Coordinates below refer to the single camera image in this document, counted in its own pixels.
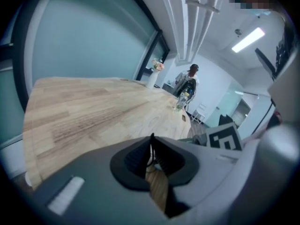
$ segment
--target white shirt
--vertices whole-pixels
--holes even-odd
[[[180,83],[180,81],[182,81],[182,80],[187,80],[187,79],[190,79],[190,78],[194,78],[196,80],[196,83],[197,83],[197,86],[198,86],[200,82],[199,82],[199,79],[198,79],[197,75],[195,74],[194,76],[190,77],[188,75],[188,73],[189,73],[189,71],[184,71],[184,72],[179,73],[179,75],[175,78],[176,81],[178,83]]]

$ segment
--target ceiling light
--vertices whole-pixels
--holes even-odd
[[[239,91],[234,91],[236,94],[240,94],[240,95],[244,95],[243,92],[239,92]]]
[[[250,44],[254,43],[256,40],[260,39],[264,36],[263,30],[260,28],[255,29],[251,32],[247,37],[241,40],[237,45],[235,45],[232,50],[238,53],[240,50],[244,49],[245,47],[249,46]]]

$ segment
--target wooden tabletop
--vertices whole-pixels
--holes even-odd
[[[23,127],[27,172],[33,188],[93,149],[149,136],[187,138],[186,112],[163,89],[110,78],[45,78],[30,95]]]

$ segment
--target white vase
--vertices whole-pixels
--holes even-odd
[[[146,87],[149,88],[149,89],[152,89],[154,87],[154,84],[158,78],[158,74],[159,74],[160,71],[158,70],[154,70],[153,73],[150,75],[149,77],[149,80],[146,84]]]

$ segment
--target woman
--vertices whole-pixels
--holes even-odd
[[[179,75],[175,78],[175,84],[176,86],[173,89],[173,94],[176,93],[178,91],[178,89],[183,85],[183,83],[189,79],[195,79],[196,80],[196,84],[198,86],[199,84],[199,79],[196,75],[197,71],[198,71],[199,67],[197,64],[193,64],[192,66],[190,66],[188,71],[184,71],[179,73]]]

